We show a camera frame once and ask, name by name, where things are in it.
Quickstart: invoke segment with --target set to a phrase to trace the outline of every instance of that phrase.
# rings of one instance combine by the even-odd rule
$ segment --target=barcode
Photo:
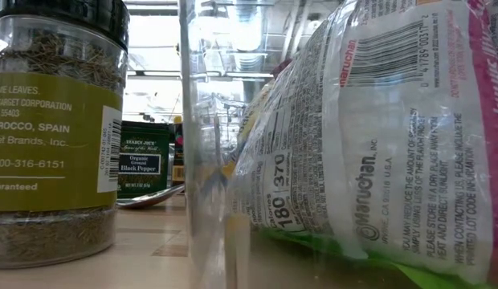
[[[173,181],[184,181],[185,180],[185,168],[182,166],[173,167],[172,180]]]
[[[103,106],[101,124],[97,193],[117,191],[119,180],[120,130],[122,112]]]
[[[120,153],[120,129],[122,122],[113,119],[112,122],[112,141],[110,142],[110,171],[109,181],[118,182],[119,180],[119,153]]]
[[[423,20],[357,42],[348,87],[390,86],[423,81],[419,69],[419,28]]]

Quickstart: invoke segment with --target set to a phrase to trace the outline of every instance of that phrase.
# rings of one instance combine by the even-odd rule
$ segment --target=green box
[[[140,197],[167,189],[169,131],[123,122],[120,138],[118,198]]]

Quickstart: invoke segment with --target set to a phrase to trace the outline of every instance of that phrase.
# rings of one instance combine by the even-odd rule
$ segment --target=black jar lid
[[[88,27],[128,50],[129,12],[122,0],[0,0],[0,18],[27,14]]]

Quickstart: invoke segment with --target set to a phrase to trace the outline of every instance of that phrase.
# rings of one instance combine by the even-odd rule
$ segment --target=plastic bag
[[[397,264],[421,287],[498,283],[485,4],[345,2],[271,90],[230,181],[233,211],[297,242],[329,236],[333,253]]]
[[[275,80],[269,81],[265,84],[262,90],[255,96],[255,98],[247,105],[243,111],[242,122],[239,125],[239,133],[237,134],[237,148],[229,155],[229,161],[222,167],[222,174],[228,178],[235,169],[236,162],[239,159],[240,152],[247,142],[247,138],[251,133],[253,126],[262,110],[263,104],[267,101],[268,95],[274,87]]]

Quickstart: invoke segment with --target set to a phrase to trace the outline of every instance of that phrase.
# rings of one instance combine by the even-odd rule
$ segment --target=ramen noodle package
[[[498,284],[498,53],[481,0],[348,0],[280,74],[232,209],[394,264]]]

